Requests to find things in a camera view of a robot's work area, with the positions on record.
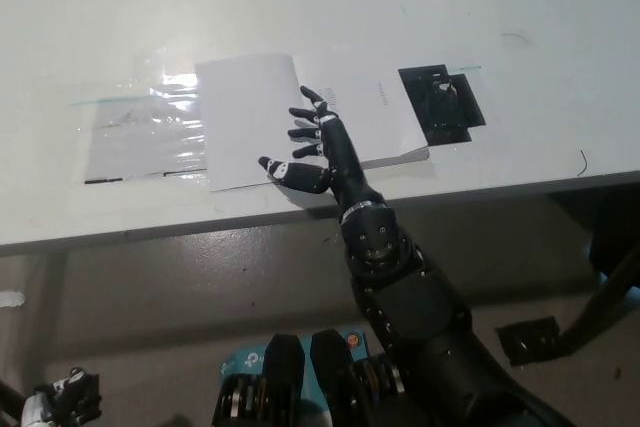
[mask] plastic sheet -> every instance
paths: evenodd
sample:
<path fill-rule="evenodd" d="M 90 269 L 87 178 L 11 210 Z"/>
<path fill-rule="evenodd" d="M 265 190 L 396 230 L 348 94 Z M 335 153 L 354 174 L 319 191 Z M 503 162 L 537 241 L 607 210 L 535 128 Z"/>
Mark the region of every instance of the plastic sheet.
<path fill-rule="evenodd" d="M 148 95 L 96 100 L 85 183 L 206 175 L 196 84 L 165 76 Z"/>

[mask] book page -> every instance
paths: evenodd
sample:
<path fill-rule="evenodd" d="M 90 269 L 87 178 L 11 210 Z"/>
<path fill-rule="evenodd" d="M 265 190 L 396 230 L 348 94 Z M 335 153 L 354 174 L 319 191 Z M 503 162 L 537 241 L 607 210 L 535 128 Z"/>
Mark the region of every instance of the book page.
<path fill-rule="evenodd" d="M 426 152 L 427 141 L 398 69 L 380 54 L 354 54 L 296 57 L 298 78 L 340 116 L 365 167 L 371 161 Z"/>
<path fill-rule="evenodd" d="M 235 57 L 196 65 L 212 191 L 264 184 L 266 155 L 289 160 L 289 107 L 303 107 L 293 59 L 286 54 Z"/>

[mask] white object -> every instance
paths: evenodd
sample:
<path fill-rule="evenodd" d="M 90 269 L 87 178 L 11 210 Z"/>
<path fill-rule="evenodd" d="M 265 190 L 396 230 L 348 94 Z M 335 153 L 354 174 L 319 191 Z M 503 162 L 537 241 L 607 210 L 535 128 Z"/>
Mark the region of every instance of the white object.
<path fill-rule="evenodd" d="M 20 427 L 56 427 L 56 423 L 44 419 L 50 417 L 51 405 L 44 392 L 36 392 L 28 397 L 22 408 Z"/>
<path fill-rule="evenodd" d="M 358 62 L 348 69 L 341 58 L 320 66 L 313 59 L 319 74 L 301 80 L 296 68 L 305 64 L 304 59 L 294 64 L 287 54 L 249 55 L 196 66 L 211 190 L 269 183 L 258 158 L 292 160 L 291 152 L 306 145 L 287 136 L 287 130 L 297 128 L 289 107 L 312 110 L 300 94 L 300 82 L 327 97 L 330 109 L 347 126 L 365 168 L 379 162 L 401 163 L 402 156 L 418 150 L 423 159 L 428 157 L 426 139 L 398 69 Z"/>
<path fill-rule="evenodd" d="M 438 51 L 467 49 L 482 66 L 487 96 L 478 102 L 495 130 L 431 148 L 424 162 L 368 171 L 395 205 L 639 177 L 640 0 L 2 5 L 3 254 L 298 221 L 310 218 L 307 208 L 331 205 L 329 195 L 287 197 L 273 185 L 211 193 L 199 179 L 83 183 L 96 107 L 70 103 L 147 94 L 163 76 L 193 74 L 197 62 L 256 52 L 386 45 L 395 65 L 411 67 L 438 62 Z M 577 177 L 585 166 L 581 150 L 588 167 Z"/>
<path fill-rule="evenodd" d="M 204 129 L 195 89 L 150 91 L 146 96 L 97 103 L 88 181 L 161 178 L 205 169 Z"/>
<path fill-rule="evenodd" d="M 20 307 L 24 304 L 24 294 L 15 290 L 0 290 L 1 307 Z"/>

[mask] gray floor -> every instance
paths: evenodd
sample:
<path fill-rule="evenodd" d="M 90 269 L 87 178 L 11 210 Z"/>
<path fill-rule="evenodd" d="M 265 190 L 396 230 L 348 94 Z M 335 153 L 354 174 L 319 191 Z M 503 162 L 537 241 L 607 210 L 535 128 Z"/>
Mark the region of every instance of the gray floor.
<path fill-rule="evenodd" d="M 547 198 L 400 219 L 473 306 L 476 332 L 505 366 L 495 327 L 543 315 L 566 325 L 595 285 L 588 233 Z M 209 425 L 218 367 L 234 348 L 276 331 L 364 325 L 342 249 L 327 220 L 0 259 L 0 290 L 26 295 L 0 310 L 0 373 L 25 389 L 74 365 L 99 372 L 96 427 Z M 637 425 L 639 341 L 632 311 L 579 354 L 511 373 L 579 426 Z"/>

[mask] white table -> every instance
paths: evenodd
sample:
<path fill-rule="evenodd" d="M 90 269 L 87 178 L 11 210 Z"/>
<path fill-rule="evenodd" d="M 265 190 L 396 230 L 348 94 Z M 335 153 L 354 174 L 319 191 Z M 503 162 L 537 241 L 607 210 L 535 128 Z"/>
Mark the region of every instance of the white table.
<path fill-rule="evenodd" d="M 2 0 L 0 253 L 289 222 L 328 196 L 273 185 L 210 193 L 166 178 L 84 185 L 79 92 L 236 54 L 385 45 L 407 66 L 465 45 L 482 65 L 494 135 L 371 171 L 392 203 L 440 194 L 632 180 L 640 0 Z M 584 168 L 582 153 L 588 159 Z M 315 213 L 306 209 L 316 209 Z"/>

